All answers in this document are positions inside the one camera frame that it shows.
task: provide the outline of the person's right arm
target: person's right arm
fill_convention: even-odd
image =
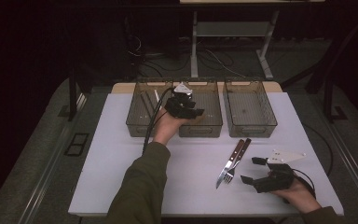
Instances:
[[[308,189],[297,179],[289,189],[280,189],[271,193],[286,199],[300,213],[307,224],[342,224],[347,223],[339,217],[333,207],[321,207]]]

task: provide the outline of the fork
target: fork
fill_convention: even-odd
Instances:
[[[245,144],[243,144],[240,153],[238,153],[238,157],[234,162],[234,165],[232,166],[231,169],[229,169],[225,175],[225,183],[229,184],[232,180],[232,178],[234,178],[235,175],[235,168],[237,167],[238,163],[240,163],[243,154],[245,153],[246,149],[248,148],[248,146],[251,144],[252,140],[250,138],[247,138],[245,141]]]

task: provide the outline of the green jacket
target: green jacket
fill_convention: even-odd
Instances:
[[[167,181],[170,151],[160,143],[150,143],[124,175],[121,188],[109,208],[107,223],[159,224],[163,191]],[[343,223],[332,207],[301,215],[307,224]]]

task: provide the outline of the silverware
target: silverware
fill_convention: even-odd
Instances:
[[[252,140],[250,138],[247,138],[245,141],[245,144],[243,144],[240,153],[237,156],[237,159],[235,159],[234,165],[232,166],[231,169],[228,170],[228,172],[226,173],[225,177],[223,178],[225,180],[226,184],[229,184],[229,182],[231,182],[232,178],[234,177],[235,174],[235,167],[237,167],[238,163],[240,163],[243,154],[245,153],[246,149],[248,148],[248,146],[251,144]]]
[[[232,162],[237,157],[238,153],[240,152],[241,148],[245,144],[245,141],[242,139],[238,142],[237,146],[235,147],[234,151],[232,152],[231,156],[226,163],[226,166],[223,168],[222,172],[220,173],[219,177],[217,177],[216,188],[219,188],[220,183],[222,183],[223,178],[225,177],[228,169],[231,167]]]

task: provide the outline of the dark background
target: dark background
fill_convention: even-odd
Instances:
[[[274,38],[342,40],[358,23],[358,1],[327,2],[333,6],[282,10]],[[116,3],[137,4],[136,1]],[[231,13],[233,16],[228,17],[227,13],[216,10],[213,18],[207,18],[200,13],[210,20],[243,19],[238,14]],[[177,37],[191,35],[191,16],[191,11],[183,10],[132,13],[114,10],[112,13],[105,9],[56,7],[46,0],[0,0],[0,187],[51,95],[70,71],[75,71],[84,92],[93,86],[132,80],[135,77],[133,61],[127,53],[127,47],[131,47],[130,36],[138,35],[146,45],[166,50],[175,57]],[[256,13],[254,19],[261,16]],[[331,73],[358,107],[358,32]]]

